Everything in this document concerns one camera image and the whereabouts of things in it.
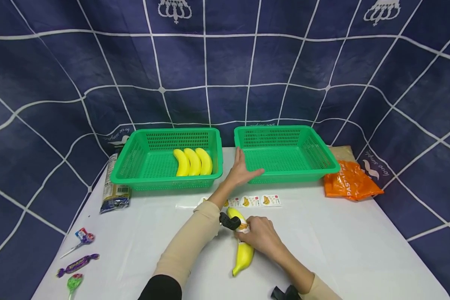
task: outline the green plastic basket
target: green plastic basket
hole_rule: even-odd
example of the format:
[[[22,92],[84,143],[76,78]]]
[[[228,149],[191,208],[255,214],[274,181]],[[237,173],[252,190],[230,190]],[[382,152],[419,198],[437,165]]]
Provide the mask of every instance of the green plastic basket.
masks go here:
[[[264,168],[250,183],[316,181],[340,165],[310,126],[236,127],[235,146],[243,149],[247,169]]]
[[[203,148],[213,162],[211,175],[176,177],[174,149]],[[131,134],[110,180],[133,190],[207,188],[223,173],[222,140],[215,128],[141,129]]]

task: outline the purple candy wrapper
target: purple candy wrapper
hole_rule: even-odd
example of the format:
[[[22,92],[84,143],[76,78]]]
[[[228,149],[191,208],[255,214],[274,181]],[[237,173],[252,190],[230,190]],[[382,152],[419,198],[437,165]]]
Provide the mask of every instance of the purple candy wrapper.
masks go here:
[[[76,272],[79,269],[83,268],[84,266],[88,265],[90,260],[92,260],[92,259],[99,259],[99,258],[100,258],[100,255],[97,254],[97,253],[96,254],[92,254],[92,255],[83,256],[81,259],[79,259],[76,262],[71,263],[70,265],[68,265],[66,269],[60,269],[57,272],[57,277],[60,278],[63,275],[65,275],[66,273],[71,274],[73,272]]]

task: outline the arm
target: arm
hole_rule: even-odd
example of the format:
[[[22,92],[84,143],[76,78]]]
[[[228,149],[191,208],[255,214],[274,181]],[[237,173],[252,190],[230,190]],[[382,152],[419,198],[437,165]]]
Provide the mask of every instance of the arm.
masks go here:
[[[248,172],[245,155],[240,148],[237,148],[235,163],[227,178],[208,201],[194,209],[193,215],[168,244],[139,300],[159,299],[155,297],[170,300],[181,299],[182,290],[187,283],[195,260],[203,247],[218,234],[220,210],[226,199],[235,187],[247,183],[263,172],[263,169]],[[170,295],[172,288],[176,292]]]
[[[276,262],[288,275],[303,300],[340,300],[316,274],[307,269],[282,243],[265,217],[250,217],[250,233],[236,232],[235,236]]]

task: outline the orange plastic bag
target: orange plastic bag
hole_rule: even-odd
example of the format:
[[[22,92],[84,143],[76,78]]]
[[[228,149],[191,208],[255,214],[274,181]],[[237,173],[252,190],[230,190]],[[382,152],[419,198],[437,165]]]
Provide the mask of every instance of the orange plastic bag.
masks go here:
[[[325,196],[344,197],[353,201],[360,201],[369,196],[383,194],[370,177],[362,170],[358,163],[339,160],[341,170],[339,173],[326,174]]]

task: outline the lollipop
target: lollipop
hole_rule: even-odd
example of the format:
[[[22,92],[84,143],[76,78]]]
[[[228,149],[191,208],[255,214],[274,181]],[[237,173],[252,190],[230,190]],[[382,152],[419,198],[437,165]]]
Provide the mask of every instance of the lollipop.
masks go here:
[[[83,280],[83,274],[74,274],[72,277],[70,277],[67,281],[67,287],[70,291],[70,294],[68,295],[68,300],[72,299],[73,293],[77,289],[77,287],[82,283]]]
[[[85,228],[80,229],[79,231],[77,231],[75,233],[75,235],[80,239],[80,244],[78,244],[77,246],[74,246],[72,249],[70,249],[67,253],[65,253],[64,255],[60,256],[60,259],[69,255],[70,253],[72,253],[74,250],[82,247],[83,245],[88,245],[91,244],[94,240],[95,240],[95,235],[92,233],[87,233],[87,231],[85,230]]]

